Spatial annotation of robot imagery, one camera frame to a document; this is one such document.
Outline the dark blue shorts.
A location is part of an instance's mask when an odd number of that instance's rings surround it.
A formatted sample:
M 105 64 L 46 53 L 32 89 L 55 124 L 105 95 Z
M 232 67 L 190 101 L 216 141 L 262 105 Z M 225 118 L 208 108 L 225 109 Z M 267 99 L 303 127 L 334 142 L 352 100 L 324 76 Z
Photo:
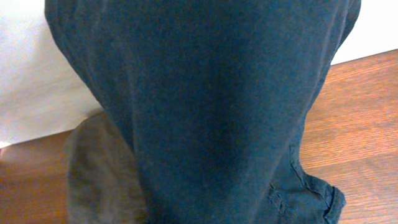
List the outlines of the dark blue shorts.
M 145 223 L 337 223 L 300 163 L 361 2 L 45 2 L 52 37 L 133 153 Z

